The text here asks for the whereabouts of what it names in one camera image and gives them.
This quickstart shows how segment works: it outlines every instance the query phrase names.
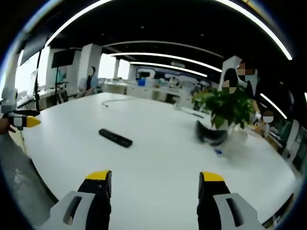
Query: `black remote control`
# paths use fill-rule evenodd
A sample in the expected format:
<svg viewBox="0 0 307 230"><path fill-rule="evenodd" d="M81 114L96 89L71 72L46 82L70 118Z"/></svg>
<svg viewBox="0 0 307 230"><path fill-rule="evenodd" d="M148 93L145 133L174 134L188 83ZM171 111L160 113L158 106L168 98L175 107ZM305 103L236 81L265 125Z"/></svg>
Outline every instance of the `black remote control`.
<svg viewBox="0 0 307 230"><path fill-rule="evenodd" d="M116 133L113 133L105 128L99 130L99 134L122 147L128 148L132 145L132 140L124 138Z"/></svg>

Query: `monitor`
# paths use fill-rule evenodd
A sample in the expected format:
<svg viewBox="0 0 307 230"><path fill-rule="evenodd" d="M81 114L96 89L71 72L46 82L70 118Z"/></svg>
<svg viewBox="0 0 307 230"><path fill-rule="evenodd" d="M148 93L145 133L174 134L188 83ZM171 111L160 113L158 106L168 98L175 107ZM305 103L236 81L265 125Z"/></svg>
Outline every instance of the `monitor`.
<svg viewBox="0 0 307 230"><path fill-rule="evenodd" d="M147 78L150 76L150 72L140 72L140 77Z"/></svg>
<svg viewBox="0 0 307 230"><path fill-rule="evenodd" d="M67 49L54 53L51 68L72 65L75 51L75 49Z"/></svg>
<svg viewBox="0 0 307 230"><path fill-rule="evenodd" d="M165 73L156 71L156 73L154 75L154 79L160 79L160 78L164 79L165 78Z"/></svg>

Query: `white pillar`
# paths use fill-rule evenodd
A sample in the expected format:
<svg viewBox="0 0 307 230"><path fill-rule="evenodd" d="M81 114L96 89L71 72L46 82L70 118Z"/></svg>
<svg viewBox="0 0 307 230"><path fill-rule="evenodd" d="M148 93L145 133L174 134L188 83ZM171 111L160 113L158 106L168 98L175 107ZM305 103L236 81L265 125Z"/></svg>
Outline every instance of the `white pillar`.
<svg viewBox="0 0 307 230"><path fill-rule="evenodd" d="M233 56L226 61L223 62L223 67L222 67L222 73L221 73L221 78L220 78L220 84L218 90L222 90L222 84L224 83L224 77L225 73L228 69L236 69L236 67L240 64L241 58L237 56Z"/></svg>
<svg viewBox="0 0 307 230"><path fill-rule="evenodd" d="M81 51L76 50L73 57L73 63L67 66L66 69L66 80L68 82L69 89L73 92L78 89L78 71L80 65Z"/></svg>
<svg viewBox="0 0 307 230"><path fill-rule="evenodd" d="M118 68L119 68L119 59L116 59L113 78L117 78L117 76L118 76Z"/></svg>
<svg viewBox="0 0 307 230"><path fill-rule="evenodd" d="M9 65L7 67L6 71L6 80L5 84L10 87L15 86L15 77L16 77L16 71L18 67L18 59L20 54L15 54L12 56L11 61L9 62Z"/></svg>
<svg viewBox="0 0 307 230"><path fill-rule="evenodd" d="M95 44L88 44L82 48L78 70L78 86L80 81L87 77L87 70L90 66L96 68L95 74L98 76L101 51L102 46L97 46Z"/></svg>
<svg viewBox="0 0 307 230"><path fill-rule="evenodd" d="M128 80L133 81L136 77L136 66L130 64Z"/></svg>

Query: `hair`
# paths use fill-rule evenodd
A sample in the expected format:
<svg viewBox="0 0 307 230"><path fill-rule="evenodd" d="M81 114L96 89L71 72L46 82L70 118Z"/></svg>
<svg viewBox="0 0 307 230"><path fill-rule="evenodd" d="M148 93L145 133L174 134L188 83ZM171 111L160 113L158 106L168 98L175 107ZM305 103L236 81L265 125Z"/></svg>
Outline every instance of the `hair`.
<svg viewBox="0 0 307 230"><path fill-rule="evenodd" d="M240 62L240 64L243 64L243 63L245 63L245 69L253 69L254 71L256 71L255 63L252 59L242 60Z"/></svg>
<svg viewBox="0 0 307 230"><path fill-rule="evenodd" d="M225 72L224 81L229 80L229 87L237 87L238 77L234 69L228 69Z"/></svg>

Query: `office desk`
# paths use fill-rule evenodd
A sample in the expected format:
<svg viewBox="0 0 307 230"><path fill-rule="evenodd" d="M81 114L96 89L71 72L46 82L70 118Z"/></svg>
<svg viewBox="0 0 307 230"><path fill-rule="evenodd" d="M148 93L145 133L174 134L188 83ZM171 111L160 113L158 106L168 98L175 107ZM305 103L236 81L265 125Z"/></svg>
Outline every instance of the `office desk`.
<svg viewBox="0 0 307 230"><path fill-rule="evenodd" d="M172 105L100 93L41 112L41 124L25 129L29 157L58 198L77 190L85 177L112 170L110 230L197 230L199 173L224 177L264 223L296 186L291 169L262 138L249 136L231 160L216 156L194 136L199 117ZM203 122L210 122L206 116ZM123 148L98 134L107 128L133 140Z"/></svg>
<svg viewBox="0 0 307 230"><path fill-rule="evenodd" d="M43 107L44 107L44 108L47 108L46 99L47 99L48 97L54 95L54 93L55 93L55 89L47 89L47 90L43 90L43 91L38 92L38 94L39 94L39 99L40 99L40 101L43 103ZM22 98L17 102L16 107L17 107L17 108L23 107L25 104L28 104L28 103L33 102L33 101L34 101L34 97L33 97L33 98L29 98L29 97L27 97L27 96L22 97Z"/></svg>
<svg viewBox="0 0 307 230"><path fill-rule="evenodd" d="M138 86L137 84L127 82L106 81L104 92L126 94L129 96L151 99L156 101L165 101L166 95L171 94L178 97L177 103L181 106L193 108L192 96L185 89L170 89L168 87L149 87Z"/></svg>

